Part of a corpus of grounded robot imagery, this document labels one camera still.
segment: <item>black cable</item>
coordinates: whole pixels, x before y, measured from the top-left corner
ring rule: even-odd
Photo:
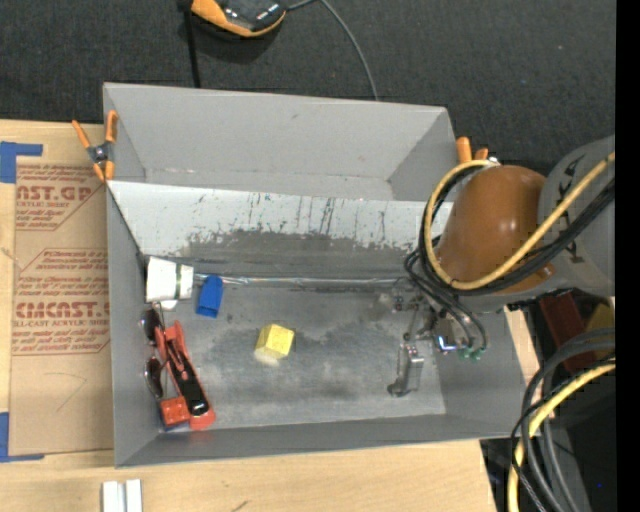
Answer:
[[[544,378],[553,375],[556,368],[571,357],[583,354],[585,352],[609,350],[615,348],[615,341],[612,340],[593,341],[594,339],[598,339],[603,336],[611,336],[612,334],[615,334],[615,329],[596,329],[593,331],[582,333],[572,338],[567,343],[563,344],[556,351],[556,353],[553,354],[549,358],[549,360],[544,363],[544,366],[538,372],[536,372],[525,391],[524,399],[522,402],[522,443],[524,445],[525,453],[528,455],[528,463],[532,470],[532,473],[536,478],[536,481],[540,486],[540,489],[542,490],[545,498],[549,501],[556,512],[565,512],[565,509],[560,505],[550,486],[546,482],[542,474],[542,470],[540,469],[540,465],[538,464],[537,458],[532,450],[531,438],[528,435],[530,418],[529,414],[525,414],[525,412],[529,409],[529,404],[533,399],[535,390]]]
[[[580,212],[566,230],[560,233],[560,235],[558,235],[558,237],[550,244],[534,251],[530,251],[530,253],[523,258],[523,260],[526,259],[525,263],[517,269],[509,272],[500,279],[473,290],[455,289],[456,293],[460,296],[486,295],[487,293],[504,290],[522,281],[526,277],[538,271],[551,261],[551,259],[562,252],[589,226],[589,224],[591,224],[591,222],[611,203],[611,201],[613,201],[613,199],[615,199],[615,177],[612,178],[593,199],[593,201],[591,201],[591,203],[589,203],[589,205]],[[428,264],[428,271],[426,273],[434,274],[434,280],[437,280],[441,287],[451,288],[448,283],[435,274],[433,268],[428,262],[428,258],[426,258],[426,251],[425,260]]]
[[[295,11],[296,9],[300,9],[302,7],[306,7],[309,4],[312,4],[314,2],[316,2],[317,0],[302,0],[301,2],[298,2],[297,4],[293,4],[289,7],[287,7],[287,11]]]
[[[610,358],[606,358],[603,361],[599,362],[598,364],[606,364],[609,362],[610,362]],[[542,384],[542,396],[548,396],[551,393],[552,385],[553,385],[553,379],[551,377],[547,377],[546,379],[544,379],[544,382]],[[567,500],[567,503],[569,504],[569,508],[573,512],[579,512],[580,509],[578,508],[578,505],[573,499],[573,494],[571,493],[571,490],[569,489],[569,486],[567,485],[567,482],[564,479],[564,475],[560,470],[560,463],[558,461],[558,455],[555,450],[555,442],[553,440],[553,434],[551,432],[551,420],[548,417],[545,418],[542,423],[542,436],[544,440],[544,446],[547,451],[547,457],[550,461],[551,469],[558,481],[560,490],[562,491],[562,494]]]
[[[576,343],[582,343],[579,339],[577,339],[575,341]],[[582,372],[580,372],[580,374],[582,373],[586,373],[589,370],[592,370],[594,368],[597,368],[599,366],[605,365],[605,364],[609,364],[611,361],[611,356],[598,361],[597,363],[591,365],[589,368],[583,370]],[[523,428],[523,423],[525,422],[525,418],[528,418],[531,414],[533,414],[535,411],[537,411],[545,402],[548,402],[549,399],[553,396],[555,396],[560,390],[562,390],[568,383],[570,383],[573,379],[577,378],[580,374],[565,380],[564,382],[562,382],[561,384],[557,385],[552,391],[549,391],[546,394],[542,395],[542,398],[540,400],[538,400],[535,404],[529,405],[529,402],[531,401],[533,395],[531,395],[530,397],[527,397],[527,395],[525,394],[525,399],[523,400],[523,410],[524,412],[522,413],[522,415],[520,416],[520,419],[518,420],[518,422],[516,423],[516,425],[514,426],[513,430],[511,431],[511,444],[512,446],[516,446],[517,445],[517,433],[518,431],[520,431]],[[523,446],[525,445],[525,439],[529,439],[529,436],[523,436],[521,435],[522,439],[523,439]],[[532,458],[535,460],[535,455],[533,454],[533,451],[531,449],[527,450],[525,448],[525,454],[527,454],[528,460],[530,461]],[[518,462],[515,459],[515,451],[512,453],[512,466],[515,469],[516,473],[518,474],[519,478],[523,478],[524,475],[522,474],[522,468],[518,465]],[[556,466],[554,468],[556,471],[559,471],[559,466]],[[538,503],[540,501],[539,496],[537,496],[537,493],[535,492],[535,490],[533,489],[531,483],[529,482],[525,482],[523,480],[523,485],[525,487],[525,490],[527,491],[527,493],[529,494],[529,496],[531,497],[531,499]]]
[[[429,287],[428,283],[424,282],[424,279],[421,276],[419,276],[414,272],[413,266],[419,259],[420,259],[420,256],[418,254],[418,251],[414,250],[405,258],[405,261],[404,261],[405,270],[411,277],[411,280],[413,281],[413,283],[418,288],[420,288],[420,290],[422,290],[429,297],[431,297],[431,299],[434,302],[439,303],[456,320],[456,322],[458,322],[460,327],[462,327],[462,329],[464,330],[465,335],[467,336],[467,339],[469,340],[469,348],[472,348],[476,337],[469,330],[469,327],[467,326],[467,322],[465,321],[465,318],[462,315],[465,315],[467,318],[469,318],[471,322],[475,325],[476,329],[480,334],[481,345],[476,350],[478,350],[479,352],[484,352],[487,348],[488,338],[482,323],[480,323],[475,318],[475,315],[473,315],[469,310],[467,310],[462,304],[457,302],[455,298],[451,297],[448,292],[446,291],[442,293],[440,293],[439,291],[435,292]]]
[[[344,20],[340,17],[340,15],[331,6],[331,4],[329,4],[329,2],[327,0],[320,0],[320,3],[322,3],[322,5],[324,5],[325,8],[332,14],[332,16],[337,20],[337,22],[340,24],[340,26],[344,30],[345,34],[347,34],[347,37],[349,37],[349,39],[351,40],[351,43],[353,44],[353,47],[356,49],[356,52],[358,53],[358,57],[360,58],[360,62],[362,62],[362,66],[364,67],[364,71],[367,74],[367,79],[369,80],[369,85],[371,87],[371,92],[373,94],[373,98],[376,101],[379,101],[380,98],[378,97],[378,91],[376,89],[376,84],[375,84],[375,82],[373,80],[373,76],[371,76],[371,71],[369,70],[369,65],[367,64],[367,60],[365,59],[364,54],[362,53],[362,50],[360,49],[360,45],[356,41],[355,36],[351,32],[351,30],[349,30],[349,27],[344,22]]]

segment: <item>wooden surface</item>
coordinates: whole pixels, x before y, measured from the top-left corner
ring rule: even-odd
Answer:
[[[94,143],[101,126],[86,127]],[[63,158],[66,123],[0,120],[0,140],[45,143],[44,157]],[[0,189],[2,243],[12,244],[13,188]],[[0,255],[3,300],[0,317],[10,328],[11,254]],[[521,313],[508,313],[522,348],[518,356],[531,376],[537,363]],[[6,404],[10,338],[0,339],[0,410]],[[141,479],[143,510],[154,511],[398,511],[495,512],[477,441],[347,452],[113,468],[113,452],[48,455],[39,461],[0,464],[3,510],[98,511],[102,482]]]

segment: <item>cardboard box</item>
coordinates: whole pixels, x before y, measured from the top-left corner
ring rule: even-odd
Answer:
[[[107,195],[116,465],[510,433],[524,381],[503,313],[483,317],[480,362],[424,342],[420,389],[387,392],[411,321],[393,307],[412,294],[404,256],[456,163],[445,109],[123,84],[105,85],[104,108],[120,118]],[[204,431],[165,432],[144,381],[151,256],[195,269],[193,300],[165,321],[183,325],[216,411]],[[224,281],[216,318],[196,313],[208,275]],[[271,323],[296,332],[277,367],[253,357]]]
[[[102,126],[86,128],[101,142]],[[0,139],[43,147],[18,158],[7,199],[9,454],[111,448],[105,186],[70,123],[2,121]]]

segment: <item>sunglasses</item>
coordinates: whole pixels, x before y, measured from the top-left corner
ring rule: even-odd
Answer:
[[[140,321],[144,333],[149,340],[149,344],[157,346],[155,332],[156,327],[164,331],[164,321],[161,312],[158,312],[156,307],[152,306],[145,310],[142,319]],[[152,355],[144,364],[144,379],[147,382],[147,387],[156,400],[161,400],[164,397],[164,389],[162,388],[162,370],[164,370],[165,363],[161,363],[160,360]]]

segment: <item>orange clamp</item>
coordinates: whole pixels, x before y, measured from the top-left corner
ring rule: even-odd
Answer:
[[[93,171],[96,173],[98,179],[103,183],[105,180],[113,179],[115,174],[115,165],[111,160],[109,160],[109,150],[111,145],[115,144],[116,139],[118,138],[118,119],[118,114],[115,110],[110,110],[108,112],[105,126],[105,142],[98,146],[91,145],[87,133],[84,131],[82,126],[80,126],[78,121],[75,119],[71,121],[71,125],[75,129],[82,147],[87,150],[89,158],[91,158],[91,161],[93,162]]]

